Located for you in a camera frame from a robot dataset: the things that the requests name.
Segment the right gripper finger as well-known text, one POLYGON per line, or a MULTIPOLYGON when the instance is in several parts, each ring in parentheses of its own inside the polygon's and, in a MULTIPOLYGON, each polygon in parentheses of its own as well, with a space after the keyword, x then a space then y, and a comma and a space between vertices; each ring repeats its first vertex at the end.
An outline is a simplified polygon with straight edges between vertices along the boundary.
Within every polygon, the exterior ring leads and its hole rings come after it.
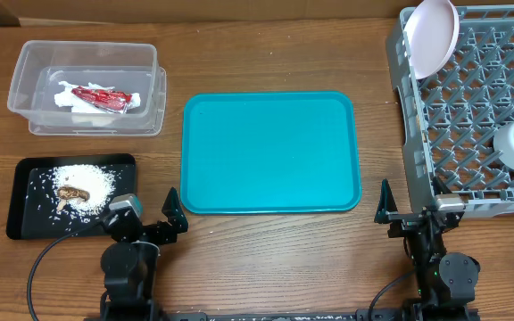
POLYGON ((387 179, 381 183, 381 191, 377 212, 374 217, 374 222, 377 224, 389 224, 390 217, 398 214, 398 209, 394 200, 394 196, 387 179))
POLYGON ((432 186, 433 186, 435 195, 449 194, 452 192, 450 190, 450 188, 445 184, 445 182, 439 176, 435 176, 432 178, 432 186))

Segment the teal serving tray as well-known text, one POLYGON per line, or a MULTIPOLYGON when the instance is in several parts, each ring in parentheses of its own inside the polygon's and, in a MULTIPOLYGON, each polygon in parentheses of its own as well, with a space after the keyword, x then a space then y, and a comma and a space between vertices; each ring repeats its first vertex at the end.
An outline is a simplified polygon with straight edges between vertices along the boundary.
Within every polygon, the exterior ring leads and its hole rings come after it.
POLYGON ((203 215, 353 209, 362 186, 351 100, 337 91, 192 97, 180 194, 203 215))

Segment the red snack wrapper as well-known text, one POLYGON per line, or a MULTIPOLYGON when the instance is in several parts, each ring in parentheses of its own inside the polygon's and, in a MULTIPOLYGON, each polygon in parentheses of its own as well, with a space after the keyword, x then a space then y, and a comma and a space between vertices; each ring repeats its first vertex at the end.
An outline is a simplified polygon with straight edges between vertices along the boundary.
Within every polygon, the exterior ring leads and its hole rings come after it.
POLYGON ((124 113, 131 105, 133 98, 131 94, 113 89, 89 89, 83 86, 77 86, 71 92, 98 109, 114 113, 124 113))

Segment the white paper napkin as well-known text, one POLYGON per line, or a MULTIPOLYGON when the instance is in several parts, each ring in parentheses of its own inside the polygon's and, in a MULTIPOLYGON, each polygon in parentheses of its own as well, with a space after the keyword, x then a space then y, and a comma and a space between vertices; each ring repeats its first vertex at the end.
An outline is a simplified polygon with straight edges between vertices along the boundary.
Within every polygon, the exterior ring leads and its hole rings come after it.
MULTIPOLYGON (((54 103, 58 107, 70 107, 72 112, 75 113, 114 113, 114 112, 108 112, 102 109, 98 109, 91 105, 90 103, 86 103, 79 99, 77 96, 75 96, 71 90, 77 86, 81 85, 74 85, 66 81, 61 81, 60 85, 64 87, 64 89, 54 95, 54 103)), ((97 84, 89 83, 87 86, 83 86, 84 88, 89 89, 113 89, 116 90, 113 86, 99 86, 97 84)), ((136 109, 141 105, 141 97, 139 93, 133 93, 131 94, 133 96, 131 105, 126 109, 124 113, 126 113, 128 110, 136 109)))

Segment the white round plate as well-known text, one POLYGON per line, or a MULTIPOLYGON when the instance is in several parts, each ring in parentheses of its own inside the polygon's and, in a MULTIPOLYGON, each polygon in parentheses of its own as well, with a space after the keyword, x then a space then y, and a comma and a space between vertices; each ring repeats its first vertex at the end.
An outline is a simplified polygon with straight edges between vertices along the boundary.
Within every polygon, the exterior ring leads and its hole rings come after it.
POLYGON ((424 0, 415 8, 404 31, 416 79, 436 74, 448 62, 459 30, 459 15, 449 0, 424 0))

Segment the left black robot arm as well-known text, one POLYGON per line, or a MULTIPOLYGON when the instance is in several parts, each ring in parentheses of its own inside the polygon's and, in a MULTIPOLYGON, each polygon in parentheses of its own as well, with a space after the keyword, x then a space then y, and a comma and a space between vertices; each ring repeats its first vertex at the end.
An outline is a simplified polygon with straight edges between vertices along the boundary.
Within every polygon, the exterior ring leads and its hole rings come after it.
POLYGON ((167 320, 154 296, 161 247, 175 243, 188 229, 178 191, 172 187, 162 205, 164 221, 145 225, 143 208, 132 194, 115 197, 102 228, 113 240, 100 259, 105 293, 102 320, 167 320))

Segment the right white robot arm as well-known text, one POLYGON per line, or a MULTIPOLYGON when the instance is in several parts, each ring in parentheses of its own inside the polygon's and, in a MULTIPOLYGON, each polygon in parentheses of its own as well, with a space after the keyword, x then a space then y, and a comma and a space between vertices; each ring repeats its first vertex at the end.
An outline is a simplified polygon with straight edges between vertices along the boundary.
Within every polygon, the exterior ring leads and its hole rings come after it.
POLYGON ((382 181, 374 221, 389 226, 390 238, 402 239, 413 270, 378 293, 369 306, 370 316, 378 298, 388 288, 414 276, 419 296, 402 304, 402 320, 479 319, 476 311, 468 309, 468 304, 475 299, 480 264, 466 254, 448 252, 443 240, 444 233, 459 226, 466 205, 440 178, 433 179, 433 186, 438 195, 430 205, 419 212, 401 214, 388 181, 382 181))

